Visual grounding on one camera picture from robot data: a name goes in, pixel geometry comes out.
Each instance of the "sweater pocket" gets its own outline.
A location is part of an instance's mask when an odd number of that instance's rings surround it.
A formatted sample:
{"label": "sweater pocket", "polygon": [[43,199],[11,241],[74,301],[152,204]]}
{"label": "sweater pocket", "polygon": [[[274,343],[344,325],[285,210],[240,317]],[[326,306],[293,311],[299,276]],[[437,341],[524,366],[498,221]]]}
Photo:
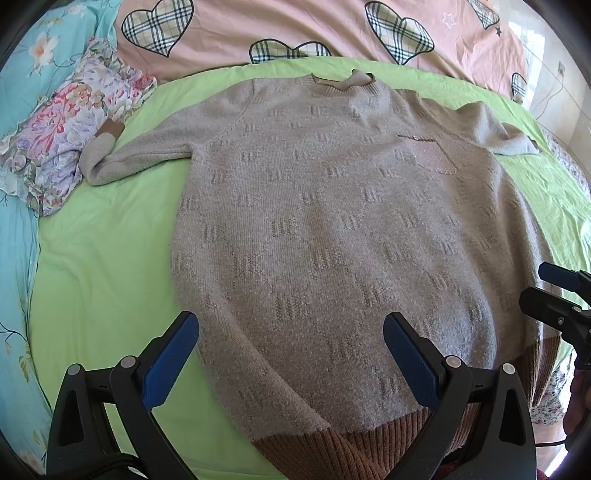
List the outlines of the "sweater pocket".
{"label": "sweater pocket", "polygon": [[398,138],[413,154],[417,164],[421,167],[445,175],[457,173],[456,166],[434,138],[400,134],[398,134]]}

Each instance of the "green bed sheet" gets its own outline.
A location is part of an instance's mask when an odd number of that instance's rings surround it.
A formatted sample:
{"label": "green bed sheet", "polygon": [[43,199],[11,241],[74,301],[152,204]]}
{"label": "green bed sheet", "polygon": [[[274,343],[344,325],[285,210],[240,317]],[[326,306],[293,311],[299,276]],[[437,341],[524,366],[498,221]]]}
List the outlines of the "green bed sheet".
{"label": "green bed sheet", "polygon": [[[482,100],[504,122],[535,139],[540,155],[498,157],[524,192],[567,268],[591,267],[591,202],[550,154],[533,117],[522,107],[470,83],[407,67],[342,58],[276,60],[204,72],[158,87],[129,119],[122,145],[173,112],[252,77],[298,77],[310,72],[347,78],[372,72],[394,88],[458,108]],[[169,242],[189,162],[171,161],[115,183],[84,182],[64,208],[40,220],[41,255],[34,287],[30,339],[37,374],[54,403],[66,368],[115,365],[137,355],[179,312],[168,269]],[[124,449],[129,440],[111,409]],[[192,354],[167,402],[154,414],[200,479],[280,479],[283,476],[236,430]]]}

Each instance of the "sweater sleeve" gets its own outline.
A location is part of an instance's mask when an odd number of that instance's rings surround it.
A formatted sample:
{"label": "sweater sleeve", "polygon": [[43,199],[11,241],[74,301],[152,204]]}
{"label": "sweater sleeve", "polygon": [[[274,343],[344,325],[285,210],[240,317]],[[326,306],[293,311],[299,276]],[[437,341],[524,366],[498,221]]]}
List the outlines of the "sweater sleeve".
{"label": "sweater sleeve", "polygon": [[201,103],[179,110],[115,153],[115,137],[93,137],[80,155],[79,168],[92,185],[103,185],[165,160],[188,158],[225,132],[246,111],[254,94],[252,80],[237,83]]}
{"label": "sweater sleeve", "polygon": [[423,106],[446,130],[464,140],[500,155],[538,154],[536,143],[511,124],[501,123],[483,102],[468,103],[457,110],[434,100],[422,99]]}

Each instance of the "blue floral bedding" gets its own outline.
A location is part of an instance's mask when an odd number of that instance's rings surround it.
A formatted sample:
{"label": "blue floral bedding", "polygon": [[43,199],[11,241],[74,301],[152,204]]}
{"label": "blue floral bedding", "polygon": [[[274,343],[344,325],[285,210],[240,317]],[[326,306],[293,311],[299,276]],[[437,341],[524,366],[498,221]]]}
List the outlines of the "blue floral bedding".
{"label": "blue floral bedding", "polygon": [[48,10],[20,41],[0,72],[2,139],[72,73],[92,37],[109,38],[122,0],[76,0]]}
{"label": "blue floral bedding", "polygon": [[27,341],[39,257],[37,226],[33,210],[0,192],[0,429],[12,449],[43,473],[51,408]]}

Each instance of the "star pattern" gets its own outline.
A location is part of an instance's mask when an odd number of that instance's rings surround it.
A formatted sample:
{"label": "star pattern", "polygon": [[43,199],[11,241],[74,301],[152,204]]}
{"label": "star pattern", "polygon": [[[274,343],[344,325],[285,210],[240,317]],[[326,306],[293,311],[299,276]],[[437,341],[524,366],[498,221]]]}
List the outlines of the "star pattern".
{"label": "star pattern", "polygon": [[441,21],[441,23],[447,25],[447,27],[451,30],[452,27],[456,24],[453,20],[453,16],[452,14],[447,14],[445,12],[443,12],[443,20]]}

